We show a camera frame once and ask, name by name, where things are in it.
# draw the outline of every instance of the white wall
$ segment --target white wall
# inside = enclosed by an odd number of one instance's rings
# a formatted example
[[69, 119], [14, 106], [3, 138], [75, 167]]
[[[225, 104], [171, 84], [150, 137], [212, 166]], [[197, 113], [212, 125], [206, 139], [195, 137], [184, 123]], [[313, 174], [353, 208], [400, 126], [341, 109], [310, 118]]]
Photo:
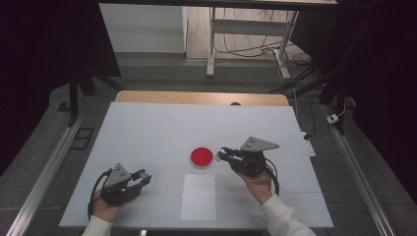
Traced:
[[100, 4], [115, 52], [186, 50], [185, 7]]

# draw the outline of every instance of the white sleeve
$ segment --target white sleeve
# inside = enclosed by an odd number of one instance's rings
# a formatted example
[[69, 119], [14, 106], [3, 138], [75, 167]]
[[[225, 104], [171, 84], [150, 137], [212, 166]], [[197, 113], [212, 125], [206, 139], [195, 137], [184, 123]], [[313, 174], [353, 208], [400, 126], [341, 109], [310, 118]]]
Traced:
[[315, 236], [316, 234], [294, 216], [294, 208], [286, 206], [277, 195], [273, 195], [260, 206], [267, 218], [271, 236]]
[[110, 236], [111, 226], [113, 223], [91, 216], [89, 225], [84, 230], [83, 236]]

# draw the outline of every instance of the hand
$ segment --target hand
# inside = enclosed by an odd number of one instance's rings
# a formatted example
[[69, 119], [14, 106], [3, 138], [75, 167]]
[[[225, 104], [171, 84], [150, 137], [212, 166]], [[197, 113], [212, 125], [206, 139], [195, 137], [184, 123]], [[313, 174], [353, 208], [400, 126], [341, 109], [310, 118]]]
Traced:
[[[267, 165], [267, 168], [273, 173], [269, 165]], [[271, 179], [265, 171], [254, 177], [246, 176], [237, 171], [235, 173], [243, 179], [249, 192], [261, 205], [272, 197], [272, 193], [270, 192]]]
[[100, 219], [103, 219], [107, 222], [114, 222], [116, 220], [117, 216], [119, 216], [120, 210], [122, 208], [134, 201], [135, 199], [132, 199], [121, 206], [111, 206], [107, 204], [101, 197], [101, 190], [94, 193], [94, 203], [92, 207], [92, 215], [95, 217], [98, 217]]

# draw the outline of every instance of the red petri dish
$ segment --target red petri dish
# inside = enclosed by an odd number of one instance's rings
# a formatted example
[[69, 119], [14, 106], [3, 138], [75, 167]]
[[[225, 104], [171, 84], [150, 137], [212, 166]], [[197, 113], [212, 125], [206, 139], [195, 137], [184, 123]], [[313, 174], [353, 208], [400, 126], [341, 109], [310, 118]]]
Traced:
[[196, 167], [205, 168], [212, 161], [212, 153], [205, 147], [198, 147], [191, 152], [191, 161]]

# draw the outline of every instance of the wooden table edge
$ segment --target wooden table edge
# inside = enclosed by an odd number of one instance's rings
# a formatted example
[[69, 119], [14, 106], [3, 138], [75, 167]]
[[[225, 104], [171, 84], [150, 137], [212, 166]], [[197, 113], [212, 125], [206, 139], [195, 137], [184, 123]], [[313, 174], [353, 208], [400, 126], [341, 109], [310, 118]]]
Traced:
[[230, 105], [238, 102], [252, 106], [289, 106], [282, 94], [224, 93], [195, 91], [121, 90], [116, 102]]

